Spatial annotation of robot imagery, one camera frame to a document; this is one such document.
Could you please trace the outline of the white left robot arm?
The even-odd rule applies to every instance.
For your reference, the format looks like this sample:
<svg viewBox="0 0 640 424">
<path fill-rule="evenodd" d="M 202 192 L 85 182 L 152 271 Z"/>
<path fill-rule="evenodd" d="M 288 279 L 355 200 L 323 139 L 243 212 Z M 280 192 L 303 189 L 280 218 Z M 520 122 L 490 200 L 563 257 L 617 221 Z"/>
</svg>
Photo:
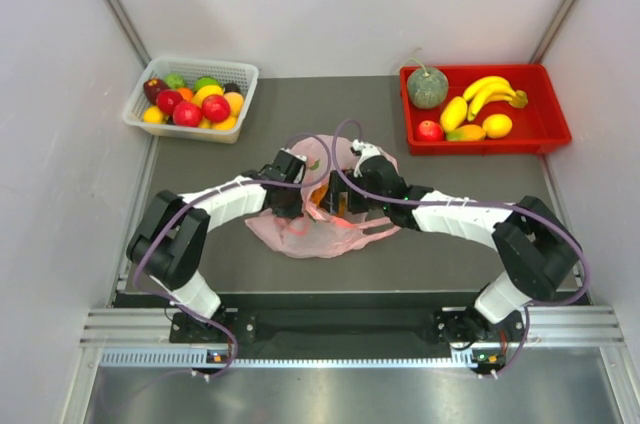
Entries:
<svg viewBox="0 0 640 424">
<path fill-rule="evenodd" d="M 157 193 L 126 248 L 127 259 L 193 316 L 205 340 L 226 331 L 221 299 L 199 272 L 207 235 L 245 215 L 264 210 L 278 217 L 302 215 L 301 184 L 307 159 L 281 149 L 273 162 L 222 185 L 190 194 Z"/>
</svg>

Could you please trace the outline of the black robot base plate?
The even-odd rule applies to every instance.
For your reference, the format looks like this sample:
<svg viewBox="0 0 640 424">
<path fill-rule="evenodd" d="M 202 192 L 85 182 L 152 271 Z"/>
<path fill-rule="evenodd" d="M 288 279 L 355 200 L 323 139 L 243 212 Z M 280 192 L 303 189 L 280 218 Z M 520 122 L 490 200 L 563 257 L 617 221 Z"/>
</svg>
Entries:
<svg viewBox="0 0 640 424">
<path fill-rule="evenodd" d="M 476 297 L 473 292 L 227 293 L 210 319 L 245 348 L 293 336 L 363 336 L 427 346 L 521 340 L 519 312 L 492 324 L 472 309 Z"/>
</svg>

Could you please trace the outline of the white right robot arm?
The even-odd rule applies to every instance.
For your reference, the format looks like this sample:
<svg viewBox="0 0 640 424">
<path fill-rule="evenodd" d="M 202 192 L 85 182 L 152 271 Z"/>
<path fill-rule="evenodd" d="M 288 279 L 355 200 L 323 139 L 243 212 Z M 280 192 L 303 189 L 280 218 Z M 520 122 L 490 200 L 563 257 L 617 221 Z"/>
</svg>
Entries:
<svg viewBox="0 0 640 424">
<path fill-rule="evenodd" d="M 323 201 L 355 214 L 381 211 L 399 228 L 440 233 L 494 250 L 502 273 L 479 291 L 462 317 L 463 338 L 487 340 L 504 320 L 532 301 L 549 301 L 579 261 L 579 246 L 540 199 L 485 207 L 431 187 L 409 185 L 381 155 L 361 155 L 355 168 L 331 171 Z"/>
</svg>

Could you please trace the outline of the pink translucent plastic bag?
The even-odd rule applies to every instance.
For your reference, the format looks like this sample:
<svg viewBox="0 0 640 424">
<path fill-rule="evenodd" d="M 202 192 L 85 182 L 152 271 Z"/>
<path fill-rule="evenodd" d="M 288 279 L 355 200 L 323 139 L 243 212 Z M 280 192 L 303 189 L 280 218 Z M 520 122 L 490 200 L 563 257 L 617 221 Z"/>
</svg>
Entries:
<svg viewBox="0 0 640 424">
<path fill-rule="evenodd" d="M 335 258 L 349 251 L 388 238 L 399 231 L 387 217 L 376 217 L 371 211 L 342 218 L 325 214 L 325 219 L 313 219 L 308 213 L 311 192 L 328 184 L 328 169 L 336 165 L 344 171 L 353 168 L 356 157 L 345 138 L 329 135 L 305 137 L 292 146 L 296 154 L 308 158 L 304 187 L 301 189 L 302 215 L 296 219 L 276 217 L 265 210 L 245 220 L 245 225 L 271 250 L 296 259 Z"/>
</svg>

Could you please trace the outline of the orange spiky pineapple fruit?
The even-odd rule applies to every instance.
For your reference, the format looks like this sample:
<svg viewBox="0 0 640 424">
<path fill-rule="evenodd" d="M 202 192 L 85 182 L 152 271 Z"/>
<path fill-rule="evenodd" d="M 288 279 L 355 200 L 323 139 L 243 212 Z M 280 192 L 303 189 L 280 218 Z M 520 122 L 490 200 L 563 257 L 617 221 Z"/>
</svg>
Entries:
<svg viewBox="0 0 640 424">
<path fill-rule="evenodd" d="M 330 215 L 323 209 L 323 197 L 327 191 L 327 184 L 314 189 L 308 199 L 308 213 L 313 219 L 325 219 L 325 214 Z"/>
</svg>

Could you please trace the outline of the green netted melon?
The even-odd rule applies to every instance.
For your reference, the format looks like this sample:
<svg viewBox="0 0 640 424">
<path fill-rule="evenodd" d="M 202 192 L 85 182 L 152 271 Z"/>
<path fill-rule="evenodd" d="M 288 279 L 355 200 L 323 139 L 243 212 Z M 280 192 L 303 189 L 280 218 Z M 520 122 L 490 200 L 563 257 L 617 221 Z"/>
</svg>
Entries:
<svg viewBox="0 0 640 424">
<path fill-rule="evenodd" d="M 421 47 L 415 47 L 406 61 L 406 64 L 417 65 L 407 78 L 408 96 L 416 108 L 434 109 L 445 101 L 449 91 L 449 81 L 440 69 L 426 66 L 418 58 L 421 50 Z"/>
</svg>

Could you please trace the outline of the yellow banana bunch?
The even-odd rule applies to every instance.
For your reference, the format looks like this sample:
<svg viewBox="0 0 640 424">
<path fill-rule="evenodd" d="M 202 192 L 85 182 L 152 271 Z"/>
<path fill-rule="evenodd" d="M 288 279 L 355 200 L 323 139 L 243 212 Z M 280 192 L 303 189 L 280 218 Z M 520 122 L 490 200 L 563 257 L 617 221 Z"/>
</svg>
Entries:
<svg viewBox="0 0 640 424">
<path fill-rule="evenodd" d="M 467 120 L 473 122 L 480 111 L 493 102 L 507 102 L 511 107 L 522 109 L 528 105 L 528 96 L 523 90 L 515 90 L 500 76 L 486 76 L 471 83 L 463 92 L 467 102 Z"/>
</svg>

